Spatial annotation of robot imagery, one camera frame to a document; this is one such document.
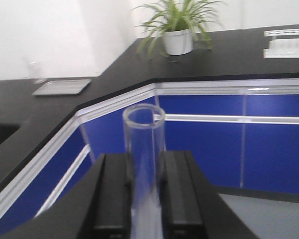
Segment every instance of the blue cabinet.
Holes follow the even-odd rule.
[[[241,116],[243,98],[242,95],[159,96],[159,106],[167,114]]]
[[[299,117],[299,95],[247,96],[248,116]]]
[[[299,125],[246,125],[244,187],[299,194]]]
[[[191,150],[212,184],[239,187],[241,124],[167,121],[165,127],[167,150]]]
[[[82,134],[76,129],[0,219],[0,235],[36,215],[84,146]]]
[[[62,193],[58,197],[58,200],[62,198],[80,179],[84,174],[92,167],[94,160],[91,155],[88,154],[84,158],[83,162],[80,164],[79,168],[75,171],[74,175],[71,177],[70,181],[66,184],[65,188],[62,190]]]
[[[140,101],[137,104],[155,104],[154,97]],[[84,129],[89,143],[97,158],[100,153],[125,152],[123,111],[125,108],[111,112],[84,123]]]

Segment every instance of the white wall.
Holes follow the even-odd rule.
[[[99,71],[76,0],[0,0],[0,80],[27,77],[25,58],[48,77]]]
[[[0,80],[100,75],[135,40],[129,0],[0,0]]]
[[[299,24],[299,0],[243,0],[242,28]]]
[[[223,0],[215,8],[218,10],[219,20],[222,26],[214,23],[208,25],[208,31],[223,31],[241,29],[241,11],[244,0]]]
[[[79,0],[99,74],[136,39],[129,0]]]

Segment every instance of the potted plant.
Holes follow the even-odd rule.
[[[192,51],[192,39],[198,40],[197,33],[211,49],[211,39],[205,29],[208,22],[219,23],[217,10],[213,8],[219,2],[221,1],[160,0],[138,6],[154,11],[154,15],[140,25],[145,27],[148,35],[141,41],[138,52],[148,46],[148,56],[151,56],[156,41],[162,36],[168,55],[186,54]]]

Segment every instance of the glass beaker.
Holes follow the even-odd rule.
[[[165,149],[165,112],[138,104],[126,108],[123,119],[132,184],[131,239],[162,239],[159,155]]]
[[[43,69],[40,62],[30,62],[28,65],[30,78],[35,84],[40,84],[46,81],[44,76]]]

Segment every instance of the spider plant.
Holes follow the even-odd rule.
[[[160,0],[157,3],[143,4],[138,6],[149,8],[154,11],[153,16],[143,24],[147,37],[145,37],[139,47],[138,53],[146,46],[148,56],[151,56],[153,48],[160,36],[167,31],[180,31],[189,29],[192,38],[197,41],[199,33],[201,39],[207,43],[209,49],[212,48],[211,39],[206,32],[208,22],[219,23],[217,10],[213,7],[220,0]]]

